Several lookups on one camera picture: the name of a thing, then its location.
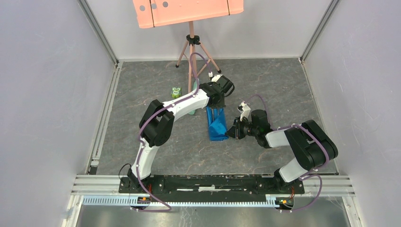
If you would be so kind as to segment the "blue cloth napkin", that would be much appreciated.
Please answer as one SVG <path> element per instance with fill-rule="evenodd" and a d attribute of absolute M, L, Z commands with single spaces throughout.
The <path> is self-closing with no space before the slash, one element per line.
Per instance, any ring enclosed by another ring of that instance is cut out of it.
<path fill-rule="evenodd" d="M 207 121 L 208 121 L 208 133 L 211 141 L 223 141 L 227 140 L 227 122 L 225 118 L 225 112 L 223 108 L 218 109 L 218 117 L 214 122 L 211 122 L 211 108 L 206 107 Z"/>

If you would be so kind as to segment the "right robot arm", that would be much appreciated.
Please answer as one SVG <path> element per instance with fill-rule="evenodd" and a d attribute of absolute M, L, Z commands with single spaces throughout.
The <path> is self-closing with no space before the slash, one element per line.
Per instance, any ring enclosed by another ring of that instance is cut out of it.
<path fill-rule="evenodd" d="M 295 157 L 274 172 L 273 187 L 279 193 L 287 192 L 296 179 L 338 156 L 336 145 L 314 120 L 274 130 L 262 109 L 251 111 L 250 119 L 244 116 L 235 118 L 226 135 L 237 140 L 252 136 L 263 148 L 291 148 Z"/>

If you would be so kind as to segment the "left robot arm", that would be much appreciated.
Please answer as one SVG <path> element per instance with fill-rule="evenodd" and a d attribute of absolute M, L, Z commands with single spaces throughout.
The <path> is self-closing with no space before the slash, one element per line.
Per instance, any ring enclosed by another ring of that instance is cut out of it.
<path fill-rule="evenodd" d="M 197 85 L 192 92 L 167 102 L 153 100 L 139 123 L 140 142 L 134 164 L 128 171 L 130 186 L 136 192 L 148 188 L 151 166 L 160 146 L 165 144 L 172 132 L 174 122 L 191 111 L 225 107 L 225 97 L 232 94 L 235 86 L 224 75 L 215 75 L 210 82 Z"/>

